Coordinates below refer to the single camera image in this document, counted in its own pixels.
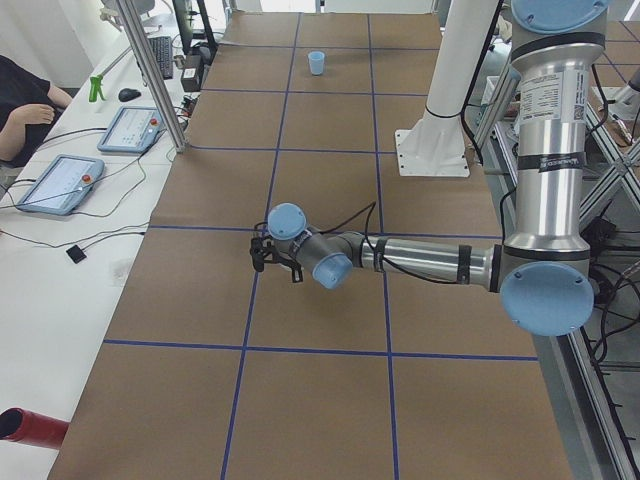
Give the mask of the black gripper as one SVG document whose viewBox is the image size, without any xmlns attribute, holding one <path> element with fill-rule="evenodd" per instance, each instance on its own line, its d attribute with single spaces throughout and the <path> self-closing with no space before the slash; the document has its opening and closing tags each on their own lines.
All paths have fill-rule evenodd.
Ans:
<svg viewBox="0 0 640 480">
<path fill-rule="evenodd" d="M 288 253 L 275 248 L 274 258 L 277 260 L 279 265 L 286 267 L 291 271 L 293 283 L 301 283 L 303 281 L 302 266 Z"/>
</svg>

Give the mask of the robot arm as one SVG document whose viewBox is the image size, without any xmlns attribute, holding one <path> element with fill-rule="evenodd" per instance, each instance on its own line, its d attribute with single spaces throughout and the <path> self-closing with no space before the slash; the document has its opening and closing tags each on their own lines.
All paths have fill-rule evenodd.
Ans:
<svg viewBox="0 0 640 480">
<path fill-rule="evenodd" d="M 579 203 L 587 136 L 589 70 L 605 47 L 604 1 L 515 1 L 508 71 L 519 82 L 520 130 L 514 232 L 497 246 L 376 237 L 331 236 L 291 203 L 267 218 L 265 253 L 254 267 L 281 263 L 294 278 L 341 285 L 355 268 L 399 271 L 444 284 L 496 292 L 520 328 L 541 336 L 569 334 L 593 309 L 589 245 L 581 238 Z"/>
</svg>

